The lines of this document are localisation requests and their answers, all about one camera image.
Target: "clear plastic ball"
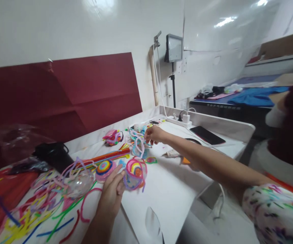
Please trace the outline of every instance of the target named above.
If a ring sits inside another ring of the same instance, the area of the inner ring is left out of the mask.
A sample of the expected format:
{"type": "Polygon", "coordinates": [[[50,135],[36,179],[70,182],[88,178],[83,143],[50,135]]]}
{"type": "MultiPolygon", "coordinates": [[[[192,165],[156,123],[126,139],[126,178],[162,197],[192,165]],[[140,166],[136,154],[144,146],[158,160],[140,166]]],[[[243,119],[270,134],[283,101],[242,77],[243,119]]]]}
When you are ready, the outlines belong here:
{"type": "Polygon", "coordinates": [[[93,180],[93,175],[85,170],[82,171],[74,180],[68,182],[69,188],[66,196],[73,199],[82,197],[90,190],[93,180]]]}

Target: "white table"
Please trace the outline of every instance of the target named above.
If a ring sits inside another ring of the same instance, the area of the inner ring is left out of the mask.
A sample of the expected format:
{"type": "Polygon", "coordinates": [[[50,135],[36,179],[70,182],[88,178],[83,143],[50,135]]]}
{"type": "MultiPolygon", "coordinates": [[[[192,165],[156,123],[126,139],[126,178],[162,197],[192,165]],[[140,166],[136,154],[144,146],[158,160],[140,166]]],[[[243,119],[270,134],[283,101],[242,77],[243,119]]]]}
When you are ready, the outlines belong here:
{"type": "MultiPolygon", "coordinates": [[[[156,107],[68,142],[66,145],[70,149],[70,155],[73,159],[76,157],[89,159],[106,154],[110,151],[118,150],[122,143],[113,147],[105,147],[104,143],[101,141],[102,136],[104,136],[108,130],[112,128],[124,130],[134,123],[143,122],[154,117],[164,117],[161,113],[162,111],[163,107],[156,107]]],[[[168,115],[172,115],[173,112],[176,114],[180,112],[178,109],[167,107],[166,111],[168,115]]],[[[191,120],[194,125],[203,125],[213,133],[219,135],[227,141],[227,144],[233,144],[227,147],[220,147],[221,151],[232,158],[237,158],[242,154],[254,131],[254,127],[250,124],[198,113],[191,113],[191,120]]],[[[177,136],[183,138],[192,137],[185,128],[179,125],[165,122],[160,126],[165,131],[177,136]]],[[[147,238],[145,239],[145,237],[147,237],[147,233],[145,232],[145,208],[148,206],[152,207],[159,218],[165,243],[176,242],[193,200],[204,191],[213,180],[202,172],[191,170],[188,165],[180,165],[179,158],[165,159],[161,157],[161,155],[169,149],[167,145],[161,143],[150,149],[149,156],[156,157],[158,159],[158,164],[148,165],[148,176],[144,193],[139,190],[124,192],[122,207],[115,219],[110,243],[150,243],[147,238]]],[[[96,184],[95,187],[102,187],[102,185],[96,184]]],[[[85,218],[93,218],[100,194],[100,192],[95,191],[87,197],[83,211],[83,216],[85,218]]],[[[32,195],[33,190],[30,190],[19,205],[23,204],[32,195]]],[[[80,209],[80,207],[81,204],[78,204],[66,215],[61,224],[72,217],[74,217],[74,221],[55,233],[50,243],[58,243],[71,231],[76,220],[76,211],[80,209]]],[[[45,243],[47,236],[37,238],[36,235],[52,230],[56,223],[57,220],[52,219],[45,221],[37,229],[28,243],[45,243]]],[[[79,221],[75,232],[67,243],[80,243],[87,228],[87,223],[79,221]]],[[[14,243],[22,243],[24,239],[14,241],[14,243]]]]}

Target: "white cable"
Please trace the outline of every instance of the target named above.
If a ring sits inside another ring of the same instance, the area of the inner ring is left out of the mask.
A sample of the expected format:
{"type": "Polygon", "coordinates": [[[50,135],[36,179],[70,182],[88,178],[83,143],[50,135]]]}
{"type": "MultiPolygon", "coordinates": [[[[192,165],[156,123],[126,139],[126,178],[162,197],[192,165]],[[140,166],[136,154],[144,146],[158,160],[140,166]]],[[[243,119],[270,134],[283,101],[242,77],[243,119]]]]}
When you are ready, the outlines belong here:
{"type": "Polygon", "coordinates": [[[195,108],[189,108],[189,109],[187,109],[187,111],[189,111],[190,109],[194,109],[194,111],[196,112],[196,109],[195,108]]]}
{"type": "Polygon", "coordinates": [[[224,204],[224,200],[225,200],[225,194],[224,194],[223,187],[222,187],[222,185],[220,183],[219,183],[219,186],[220,186],[221,191],[222,191],[222,204],[220,206],[219,216],[214,217],[213,220],[221,218],[221,212],[222,212],[222,208],[223,208],[223,204],[224,204]]]}
{"type": "MultiPolygon", "coordinates": [[[[161,82],[161,75],[160,75],[160,59],[159,59],[159,51],[158,51],[158,62],[159,62],[159,78],[160,78],[160,82],[161,82]]],[[[166,113],[166,108],[164,106],[164,102],[162,99],[162,92],[161,92],[161,85],[159,83],[159,79],[158,79],[158,72],[157,72],[157,65],[156,65],[156,58],[154,56],[154,48],[153,48],[153,63],[154,63],[154,68],[155,68],[155,73],[156,73],[156,77],[157,77],[157,84],[158,84],[158,90],[160,93],[160,99],[163,105],[163,109],[164,109],[164,114],[166,115],[166,118],[168,118],[167,113],[166,113]]]]}

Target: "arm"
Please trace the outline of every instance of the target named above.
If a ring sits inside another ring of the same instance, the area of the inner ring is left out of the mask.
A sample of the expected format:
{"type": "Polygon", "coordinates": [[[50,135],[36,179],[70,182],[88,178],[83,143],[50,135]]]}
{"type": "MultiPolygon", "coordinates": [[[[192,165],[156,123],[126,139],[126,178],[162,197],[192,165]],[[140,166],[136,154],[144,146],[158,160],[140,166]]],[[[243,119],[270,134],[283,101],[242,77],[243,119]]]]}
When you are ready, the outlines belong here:
{"type": "Polygon", "coordinates": [[[81,244],[109,243],[114,221],[125,190],[122,181],[125,171],[117,174],[121,168],[121,165],[117,166],[105,181],[96,215],[91,221],[81,244]]]}
{"type": "Polygon", "coordinates": [[[220,152],[169,134],[158,126],[148,128],[145,134],[146,140],[151,140],[151,144],[154,141],[170,145],[204,174],[223,184],[240,201],[248,187],[274,183],[261,173],[220,152]]]}

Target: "power strip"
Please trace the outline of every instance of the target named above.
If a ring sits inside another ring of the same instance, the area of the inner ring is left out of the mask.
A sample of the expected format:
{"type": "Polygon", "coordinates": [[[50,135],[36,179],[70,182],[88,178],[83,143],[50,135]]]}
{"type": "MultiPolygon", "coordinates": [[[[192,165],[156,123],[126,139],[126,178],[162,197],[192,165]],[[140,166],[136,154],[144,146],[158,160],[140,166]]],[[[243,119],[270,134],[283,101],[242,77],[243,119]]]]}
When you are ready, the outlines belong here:
{"type": "Polygon", "coordinates": [[[182,121],[175,120],[173,116],[168,116],[168,118],[166,118],[166,121],[174,123],[176,125],[185,126],[186,128],[191,128],[191,125],[192,125],[192,121],[189,121],[188,123],[184,123],[182,121]]]}

